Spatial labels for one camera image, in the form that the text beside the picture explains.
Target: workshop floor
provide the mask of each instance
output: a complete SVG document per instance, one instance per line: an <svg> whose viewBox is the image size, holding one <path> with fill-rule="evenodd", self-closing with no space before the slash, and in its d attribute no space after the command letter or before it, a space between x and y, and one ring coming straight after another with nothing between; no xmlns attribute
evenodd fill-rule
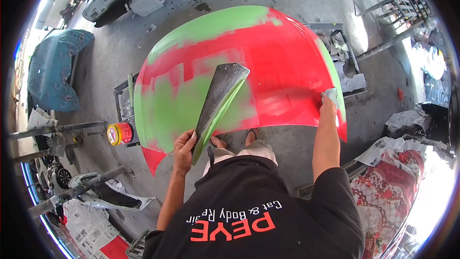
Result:
<svg viewBox="0 0 460 259"><path fill-rule="evenodd" d="M136 74L156 42L174 28L210 11L238 5L263 5L278 9L301 22L344 23L355 50L363 53L381 43L377 27L368 14L354 16L381 0L167 0L165 6L147 17L129 11L113 23L94 28L81 17L80 6L68 28L82 28L94 33L92 46L80 53L74 88L80 98L80 109L60 113L61 124L107 120L117 122L113 89ZM146 33L151 24L157 28ZM341 163L344 164L367 149L382 136L386 120L395 112L411 109L413 81L407 56L401 44L359 62L368 92L345 99L348 142L342 142ZM405 93L401 104L397 89ZM290 191L312 181L311 159L316 128L308 126L275 126L261 128L260 138L267 141L277 156L281 175ZM245 130L231 132L222 138L231 150L243 147ZM167 156L152 177L140 147L112 147L105 135L86 136L84 145L75 150L80 172L107 171L119 165L131 168L135 177L121 175L126 190L140 196L156 196L163 201L172 171L172 157ZM207 156L187 175L185 199L195 190L193 184L204 170ZM112 222L132 239L145 228L155 229L159 212L156 202L141 213L110 212Z"/></svg>

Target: foot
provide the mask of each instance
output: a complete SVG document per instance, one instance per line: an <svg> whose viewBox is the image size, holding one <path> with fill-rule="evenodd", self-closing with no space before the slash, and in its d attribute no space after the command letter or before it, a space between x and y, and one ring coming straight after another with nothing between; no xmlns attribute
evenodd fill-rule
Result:
<svg viewBox="0 0 460 259"><path fill-rule="evenodd" d="M227 142L220 140L216 136L211 136L211 142L217 147L227 149Z"/></svg>
<svg viewBox="0 0 460 259"><path fill-rule="evenodd" d="M246 147L248 147L252 142L256 141L257 135L259 135L259 128L253 128L253 130L251 130L246 136Z"/></svg>

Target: tin can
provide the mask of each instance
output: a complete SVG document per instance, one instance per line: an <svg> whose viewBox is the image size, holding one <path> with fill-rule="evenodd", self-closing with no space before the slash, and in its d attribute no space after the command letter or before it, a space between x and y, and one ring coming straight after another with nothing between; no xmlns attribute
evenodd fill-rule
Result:
<svg viewBox="0 0 460 259"><path fill-rule="evenodd" d="M107 139L113 146L129 143L132 139L132 127L129 123L114 123L107 127Z"/></svg>

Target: metal pipe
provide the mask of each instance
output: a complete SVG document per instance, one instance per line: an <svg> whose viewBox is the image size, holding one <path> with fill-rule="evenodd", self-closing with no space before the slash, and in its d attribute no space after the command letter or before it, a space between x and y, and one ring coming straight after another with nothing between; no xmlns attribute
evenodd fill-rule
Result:
<svg viewBox="0 0 460 259"><path fill-rule="evenodd" d="M75 147L78 147L78 145L75 144L75 143L67 144L65 146L65 150L67 151L67 150L70 150L70 149L74 149ZM13 162L14 163L30 162L35 158L41 158L41 157L45 157L45 156L48 156L48 155L51 155L51 148L49 148L47 150L42 150L42 151L39 151L39 152L26 154L26 155L23 155L23 156L20 156L20 157L13 158Z"/></svg>
<svg viewBox="0 0 460 259"><path fill-rule="evenodd" d="M66 131L75 130L75 129L90 128L90 127L95 127L95 126L104 126L105 124L106 124L105 121L95 121L95 122L61 125L61 126L55 126L55 127L42 127L39 129L33 129L33 130L25 131L25 132L11 133L8 139L17 140L20 138L44 135L48 133L66 132Z"/></svg>
<svg viewBox="0 0 460 259"><path fill-rule="evenodd" d="M40 215L45 214L48 211L54 210L57 206L64 204L72 198L76 198L78 195L81 195L87 192L89 189L96 187L104 182L122 174L125 172L123 166L119 166L115 169L102 173L101 175L88 180L87 182L82 182L77 187L70 188L69 190L64 191L61 194L54 195L50 199L40 202L39 204L29 208L29 214L32 219L38 218Z"/></svg>

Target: red floral blanket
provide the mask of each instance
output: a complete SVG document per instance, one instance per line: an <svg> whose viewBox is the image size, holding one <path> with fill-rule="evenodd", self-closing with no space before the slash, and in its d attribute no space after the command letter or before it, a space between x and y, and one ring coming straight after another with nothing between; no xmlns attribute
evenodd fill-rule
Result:
<svg viewBox="0 0 460 259"><path fill-rule="evenodd" d="M411 209L423 169L419 151L390 149L365 175L350 183L366 234L362 259L379 258L397 236ZM390 258L396 250L402 238L397 237L384 257Z"/></svg>

